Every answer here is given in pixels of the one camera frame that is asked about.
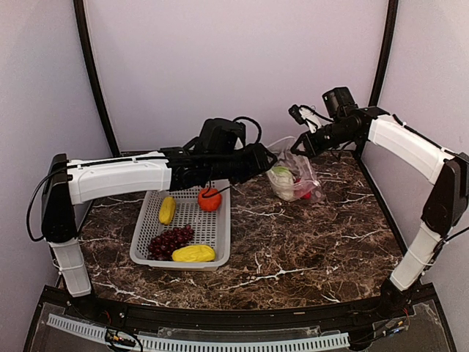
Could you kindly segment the white green toy cauliflower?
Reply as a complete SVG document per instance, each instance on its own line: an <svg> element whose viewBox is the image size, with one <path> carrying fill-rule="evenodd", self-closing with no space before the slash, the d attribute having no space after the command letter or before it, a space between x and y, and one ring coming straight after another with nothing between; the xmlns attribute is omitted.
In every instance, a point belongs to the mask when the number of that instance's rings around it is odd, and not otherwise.
<svg viewBox="0 0 469 352"><path fill-rule="evenodd" d="M274 166L267 172L274 193L282 200L292 202L295 196L295 178L292 172L285 166Z"/></svg>

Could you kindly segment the clear pink-dotted zip bag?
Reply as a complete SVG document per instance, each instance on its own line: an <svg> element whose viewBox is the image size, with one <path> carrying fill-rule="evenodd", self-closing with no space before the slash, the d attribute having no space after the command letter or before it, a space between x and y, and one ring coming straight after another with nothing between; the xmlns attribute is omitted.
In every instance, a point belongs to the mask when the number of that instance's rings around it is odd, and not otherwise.
<svg viewBox="0 0 469 352"><path fill-rule="evenodd" d="M316 187L311 192L311 198L306 200L310 202L322 202L325 199L325 193L322 190L322 186L309 159L304 156L294 155L290 151L295 141L295 137L287 136L267 147L267 149L277 157L277 162L274 166L287 167L292 172L295 179L301 178L302 180L314 181Z"/></svg>

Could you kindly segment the red toy bell pepper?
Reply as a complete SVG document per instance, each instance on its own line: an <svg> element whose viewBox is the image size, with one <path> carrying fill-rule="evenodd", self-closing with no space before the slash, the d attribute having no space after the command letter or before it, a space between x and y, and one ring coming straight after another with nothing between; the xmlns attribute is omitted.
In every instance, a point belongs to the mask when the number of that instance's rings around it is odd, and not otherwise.
<svg viewBox="0 0 469 352"><path fill-rule="evenodd" d="M314 181L297 178L294 182L294 196L297 199L310 199L311 192L315 187Z"/></svg>

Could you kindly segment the dark red toy grapes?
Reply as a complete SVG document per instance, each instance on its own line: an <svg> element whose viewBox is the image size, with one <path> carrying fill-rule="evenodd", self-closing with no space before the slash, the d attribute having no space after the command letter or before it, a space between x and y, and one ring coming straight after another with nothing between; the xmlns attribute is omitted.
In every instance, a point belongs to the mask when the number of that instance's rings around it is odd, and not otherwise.
<svg viewBox="0 0 469 352"><path fill-rule="evenodd" d="M194 229L189 224L186 224L184 227L164 230L149 242L147 259L172 261L172 253L177 249L187 246L193 240L193 236Z"/></svg>

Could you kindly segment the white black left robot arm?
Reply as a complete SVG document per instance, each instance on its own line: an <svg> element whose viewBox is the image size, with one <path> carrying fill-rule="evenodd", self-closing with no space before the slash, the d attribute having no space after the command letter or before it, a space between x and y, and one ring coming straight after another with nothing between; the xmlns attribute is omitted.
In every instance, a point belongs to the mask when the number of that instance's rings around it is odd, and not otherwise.
<svg viewBox="0 0 469 352"><path fill-rule="evenodd" d="M75 205L140 191L182 191L210 181L244 183L271 169L277 157L260 140L246 141L247 117L211 118L181 147L94 161L55 155L35 190L41 196L41 233L51 247L75 308L88 320L103 314L78 242Z"/></svg>

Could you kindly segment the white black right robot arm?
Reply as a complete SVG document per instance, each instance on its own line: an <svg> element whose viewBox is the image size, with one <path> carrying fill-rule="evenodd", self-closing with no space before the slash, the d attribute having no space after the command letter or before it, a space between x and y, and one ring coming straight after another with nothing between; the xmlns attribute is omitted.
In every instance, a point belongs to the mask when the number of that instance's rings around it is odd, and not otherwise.
<svg viewBox="0 0 469 352"><path fill-rule="evenodd" d="M413 177L425 182L417 233L388 279L395 290L409 290L442 248L461 234L455 227L468 209L468 156L430 142L376 106L352 107L329 122L318 121L316 112L304 105L290 107L289 114L308 128L293 144L292 153L315 158L342 144L367 142L400 159Z"/></svg>

